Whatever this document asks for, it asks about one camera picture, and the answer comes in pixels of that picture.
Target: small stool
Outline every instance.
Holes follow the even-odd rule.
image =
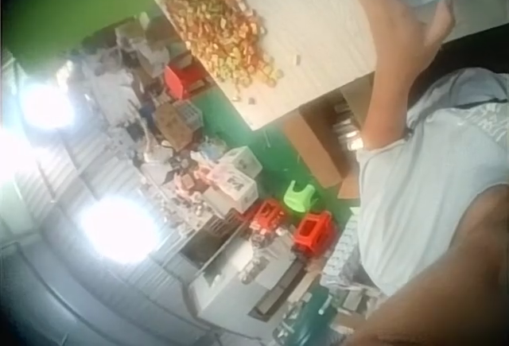
[[[313,206],[313,195],[316,189],[313,185],[306,185],[301,191],[295,191],[295,181],[292,181],[285,192],[285,204],[299,213],[306,213]]]
[[[285,217],[286,213],[279,201],[273,198],[266,199],[254,215],[251,229],[274,232],[282,224]]]
[[[335,238],[336,225],[327,211],[307,214],[293,234],[295,248],[308,258],[322,256]]]

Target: ceiling light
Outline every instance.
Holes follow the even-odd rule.
[[[101,255],[120,263],[141,262],[159,241],[152,218],[132,201],[119,197],[90,207],[81,226]]]
[[[72,124],[74,109],[65,90],[49,84],[29,84],[20,94],[21,110],[27,123],[43,130]]]

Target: wooden table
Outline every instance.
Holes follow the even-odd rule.
[[[165,10],[161,0],[156,2]],[[301,105],[373,72],[375,54],[363,11],[357,0],[247,0],[262,16],[266,52],[285,76],[276,88],[256,83],[232,102],[253,129],[286,115]],[[458,26],[449,39],[509,22],[507,0],[456,0]],[[418,13],[428,20],[426,7]],[[296,65],[294,57],[301,63]],[[218,83],[233,99],[235,88]],[[256,103],[249,104],[249,98]]]

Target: red plastic stool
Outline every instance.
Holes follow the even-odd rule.
[[[273,232],[278,229],[285,217],[286,212],[277,200],[273,198],[266,199],[254,215],[251,229]]]
[[[309,213],[293,234],[294,246],[308,258],[320,257],[332,245],[336,233],[331,212]]]
[[[168,87],[168,94],[174,99],[188,99],[191,94],[196,94],[198,91],[203,90],[205,87],[210,86],[207,80],[208,73],[203,65],[197,60],[192,59],[190,65],[185,68],[178,68],[174,63],[178,62],[183,56],[190,56],[189,53],[184,53],[174,59],[173,64],[169,64],[165,68],[165,84]],[[202,81],[203,86],[192,89],[196,83]]]

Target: bright light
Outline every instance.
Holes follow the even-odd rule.
[[[44,130],[72,124],[74,109],[65,92],[49,84],[30,84],[20,94],[26,121]]]
[[[16,172],[30,169],[33,162],[30,144],[0,129],[0,184],[11,181]]]
[[[74,68],[74,64],[72,61],[67,61],[64,66],[62,66],[58,71],[56,71],[56,83],[58,84],[58,87],[60,87],[62,90],[67,91],[68,90],[68,80],[71,76],[72,69]]]
[[[84,213],[81,225],[95,249],[116,262],[140,262],[159,241],[152,218],[122,198],[101,200]]]

